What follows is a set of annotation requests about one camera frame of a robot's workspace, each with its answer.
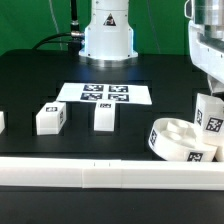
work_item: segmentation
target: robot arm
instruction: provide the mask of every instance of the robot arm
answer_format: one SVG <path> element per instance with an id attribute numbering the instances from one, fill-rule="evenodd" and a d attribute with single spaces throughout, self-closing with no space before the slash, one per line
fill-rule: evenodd
<path id="1" fill-rule="evenodd" d="M 128 24 L 128 0 L 92 0 L 91 22 L 85 29 L 80 60 L 100 67 L 136 63 L 133 30 Z"/>
<path id="2" fill-rule="evenodd" d="M 188 0 L 185 16 L 193 64 L 208 74 L 212 93 L 224 92 L 224 1 Z"/>

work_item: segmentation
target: black table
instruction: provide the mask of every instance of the black table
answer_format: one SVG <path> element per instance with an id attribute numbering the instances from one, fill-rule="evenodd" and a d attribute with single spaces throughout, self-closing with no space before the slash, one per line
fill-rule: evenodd
<path id="1" fill-rule="evenodd" d="M 147 85 L 153 104 L 116 106 L 115 131 L 94 132 L 95 104 L 68 103 L 57 136 L 37 136 L 35 116 L 65 82 Z M 137 65 L 103 69 L 67 52 L 15 50 L 0 57 L 0 156 L 162 160 L 147 141 L 162 117 L 192 122 L 197 93 L 209 94 L 189 57 L 141 55 Z M 0 187 L 2 223 L 223 223 L 224 193 Z"/>

